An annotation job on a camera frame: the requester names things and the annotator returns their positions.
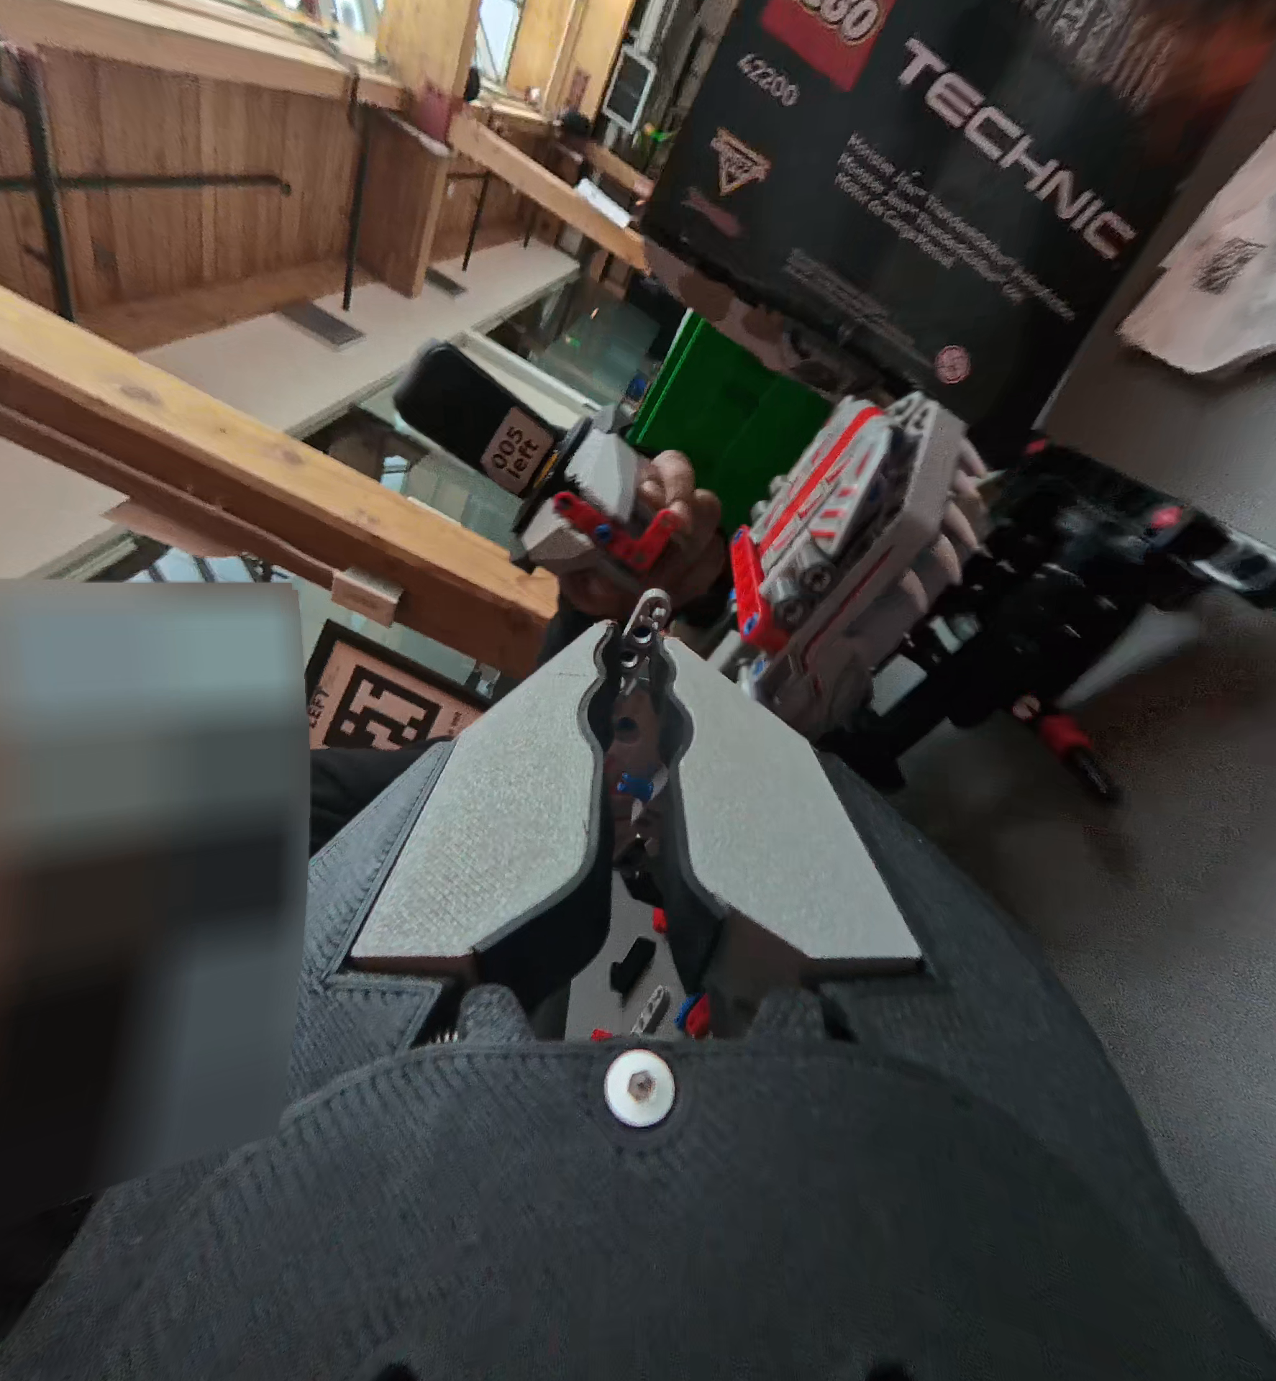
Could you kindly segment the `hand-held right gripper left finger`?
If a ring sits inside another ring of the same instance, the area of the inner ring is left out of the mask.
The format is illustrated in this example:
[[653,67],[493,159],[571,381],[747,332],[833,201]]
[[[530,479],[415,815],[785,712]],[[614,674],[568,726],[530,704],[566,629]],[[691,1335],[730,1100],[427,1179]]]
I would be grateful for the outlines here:
[[610,626],[571,641],[429,769],[349,946],[369,974],[563,990],[610,924]]

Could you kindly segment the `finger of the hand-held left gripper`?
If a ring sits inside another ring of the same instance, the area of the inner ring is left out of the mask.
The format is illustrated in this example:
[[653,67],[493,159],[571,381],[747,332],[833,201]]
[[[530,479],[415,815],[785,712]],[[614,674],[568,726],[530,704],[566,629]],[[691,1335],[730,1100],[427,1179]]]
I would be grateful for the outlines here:
[[552,505],[522,512],[516,521],[516,568],[524,575],[545,569],[554,578],[598,569],[598,550]]
[[590,426],[571,457],[571,493],[591,509],[630,517],[640,488],[640,454],[613,432]]

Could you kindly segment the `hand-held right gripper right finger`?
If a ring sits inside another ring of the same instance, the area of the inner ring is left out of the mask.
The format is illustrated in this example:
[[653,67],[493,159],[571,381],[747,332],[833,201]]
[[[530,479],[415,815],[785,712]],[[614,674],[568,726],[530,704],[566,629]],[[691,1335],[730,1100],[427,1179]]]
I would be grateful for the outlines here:
[[685,988],[812,988],[924,960],[802,736],[677,641],[654,701],[657,879]]

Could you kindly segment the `red angled brick beam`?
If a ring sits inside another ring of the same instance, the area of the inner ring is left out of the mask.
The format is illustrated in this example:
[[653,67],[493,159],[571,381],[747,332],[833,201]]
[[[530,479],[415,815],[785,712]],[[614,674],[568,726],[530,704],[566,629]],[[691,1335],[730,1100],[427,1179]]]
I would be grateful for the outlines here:
[[635,577],[654,568],[682,528],[678,513],[672,509],[658,509],[641,528],[633,528],[630,521],[621,523],[571,491],[557,493],[550,499],[550,509],[570,528],[584,535],[602,558]]

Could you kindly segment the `grey red brick vehicle model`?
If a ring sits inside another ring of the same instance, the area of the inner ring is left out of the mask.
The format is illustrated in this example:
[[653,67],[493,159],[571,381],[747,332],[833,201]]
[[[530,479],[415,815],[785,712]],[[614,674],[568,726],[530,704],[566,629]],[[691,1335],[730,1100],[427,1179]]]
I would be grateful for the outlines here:
[[1102,801],[1072,716],[1142,615],[1223,592],[1276,613],[1276,550],[1075,449],[989,468],[924,395],[843,400],[730,539],[718,669],[876,790],[939,724],[1008,716]]

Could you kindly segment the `black cardboard set box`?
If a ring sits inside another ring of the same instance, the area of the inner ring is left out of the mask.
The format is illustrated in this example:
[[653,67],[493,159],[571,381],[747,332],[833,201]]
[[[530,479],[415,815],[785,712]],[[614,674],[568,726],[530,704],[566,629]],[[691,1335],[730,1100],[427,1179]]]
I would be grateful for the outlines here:
[[737,3],[640,232],[829,395],[1022,439],[1276,49],[1276,3]]

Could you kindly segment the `person's left hand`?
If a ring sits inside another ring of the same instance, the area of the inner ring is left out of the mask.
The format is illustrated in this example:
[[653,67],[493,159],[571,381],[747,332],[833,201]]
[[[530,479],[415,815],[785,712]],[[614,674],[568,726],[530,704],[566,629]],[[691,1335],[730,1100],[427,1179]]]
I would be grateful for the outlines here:
[[[672,449],[643,465],[635,493],[647,509],[672,519],[672,531],[641,589],[665,591],[678,623],[712,628],[730,591],[718,498],[697,488],[690,460]],[[558,578],[557,592],[557,619],[573,615],[585,623],[628,619],[635,602],[633,591],[613,585],[598,569]]]

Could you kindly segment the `green plastic bin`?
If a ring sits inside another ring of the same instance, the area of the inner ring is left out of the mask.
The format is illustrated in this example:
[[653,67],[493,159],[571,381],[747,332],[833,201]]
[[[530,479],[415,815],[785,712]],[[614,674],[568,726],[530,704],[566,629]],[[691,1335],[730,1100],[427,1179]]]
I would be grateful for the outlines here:
[[697,489],[718,498],[725,532],[752,523],[768,486],[786,474],[831,417],[831,403],[763,369],[687,314],[626,439],[646,459],[674,449]]

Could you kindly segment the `black white marker board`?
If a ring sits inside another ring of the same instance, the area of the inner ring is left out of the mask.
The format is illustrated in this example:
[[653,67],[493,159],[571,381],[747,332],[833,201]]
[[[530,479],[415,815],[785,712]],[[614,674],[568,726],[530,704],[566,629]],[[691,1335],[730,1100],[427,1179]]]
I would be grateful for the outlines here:
[[305,667],[310,751],[395,752],[453,739],[490,701],[333,619]]

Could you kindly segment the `printed white paper bag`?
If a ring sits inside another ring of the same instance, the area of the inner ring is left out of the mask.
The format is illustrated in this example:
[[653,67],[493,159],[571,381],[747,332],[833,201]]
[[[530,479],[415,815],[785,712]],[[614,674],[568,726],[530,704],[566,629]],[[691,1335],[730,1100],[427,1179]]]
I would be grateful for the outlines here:
[[1276,129],[1166,255],[1117,334],[1182,376],[1225,376],[1276,355]]

